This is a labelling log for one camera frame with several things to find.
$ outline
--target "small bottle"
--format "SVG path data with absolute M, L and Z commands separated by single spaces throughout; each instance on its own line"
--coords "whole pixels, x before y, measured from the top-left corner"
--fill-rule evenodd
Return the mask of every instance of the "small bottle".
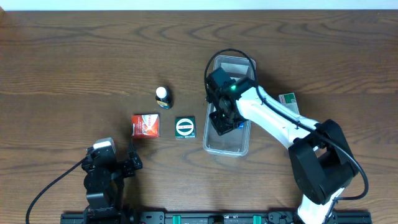
M 170 93 L 164 87 L 156 89 L 156 102 L 163 109 L 170 109 L 173 107 L 173 99 Z

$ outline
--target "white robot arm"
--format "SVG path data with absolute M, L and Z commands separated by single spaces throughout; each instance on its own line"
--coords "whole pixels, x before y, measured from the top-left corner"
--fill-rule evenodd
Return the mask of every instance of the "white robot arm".
M 312 119 L 305 118 L 299 114 L 286 108 L 284 105 L 280 104 L 278 101 L 270 97 L 262 87 L 259 87 L 262 97 L 268 101 L 275 109 L 279 110 L 283 114 L 300 121 L 307 127 L 316 129 L 315 125 L 318 123 Z M 308 131 L 298 128 L 296 125 L 287 121 L 285 118 L 281 117 L 275 113 L 272 109 L 266 106 L 258 97 L 255 87 L 242 93 L 241 98 L 236 101 L 241 115 L 248 120 L 251 120 L 264 128 L 269 134 L 275 137 L 280 143 L 282 143 L 286 148 L 289 148 L 294 143 L 294 139 L 304 138 L 308 134 Z M 342 193 L 344 188 L 337 190 L 330 198 L 330 200 L 324 205 L 317 205 L 309 200 L 305 195 L 303 195 L 302 204 L 298 208 L 298 215 L 307 224 L 319 224 L 325 219 L 328 214 L 330 207 L 332 206 L 333 199 Z
M 304 194 L 299 217 L 307 224 L 323 223 L 360 167 L 338 124 L 332 120 L 321 124 L 296 114 L 254 80 L 235 81 L 222 68 L 209 74 L 205 83 L 206 99 L 216 108 L 209 115 L 216 132 L 225 134 L 251 120 L 280 141 L 289 150 L 295 181 Z M 336 142 L 342 146 L 339 150 Z M 325 147 L 327 151 L 317 157 L 314 151 Z

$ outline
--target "plastic tray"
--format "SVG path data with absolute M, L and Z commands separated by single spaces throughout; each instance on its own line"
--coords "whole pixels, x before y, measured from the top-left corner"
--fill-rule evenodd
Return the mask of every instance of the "plastic tray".
M 222 67 L 231 78 L 249 77 L 254 79 L 249 60 L 242 57 L 220 55 L 215 59 L 214 70 Z M 212 103 L 207 107 L 203 148 L 210 154 L 219 156 L 239 157 L 248 153 L 250 139 L 250 121 L 245 121 L 243 127 L 219 136 L 211 125 L 209 114 L 215 110 Z

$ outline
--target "wooden table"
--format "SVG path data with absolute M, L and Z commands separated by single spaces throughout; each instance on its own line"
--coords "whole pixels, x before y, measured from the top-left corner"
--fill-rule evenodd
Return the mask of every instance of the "wooden table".
M 369 177 L 365 199 L 337 209 L 398 218 L 398 12 L 7 12 L 0 24 L 0 222 L 23 223 L 33 198 L 111 136 L 122 157 L 131 115 L 160 113 L 161 138 L 136 142 L 144 168 L 126 180 L 126 202 L 169 211 L 297 208 L 287 150 L 257 125 L 249 153 L 202 148 L 203 71 L 220 49 L 256 60 L 273 96 L 297 94 L 300 112 L 343 128 Z M 174 107 L 160 109 L 168 85 Z M 177 141 L 174 119 L 195 116 L 197 137 Z M 87 206 L 76 169 L 36 204 L 32 223 L 59 223 Z M 345 190 L 363 189 L 360 177 Z

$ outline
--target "red box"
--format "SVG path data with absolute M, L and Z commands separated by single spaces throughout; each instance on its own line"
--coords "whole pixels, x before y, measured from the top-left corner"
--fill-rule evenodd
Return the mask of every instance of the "red box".
M 160 118 L 158 114 L 133 115 L 133 138 L 158 138 L 160 136 Z

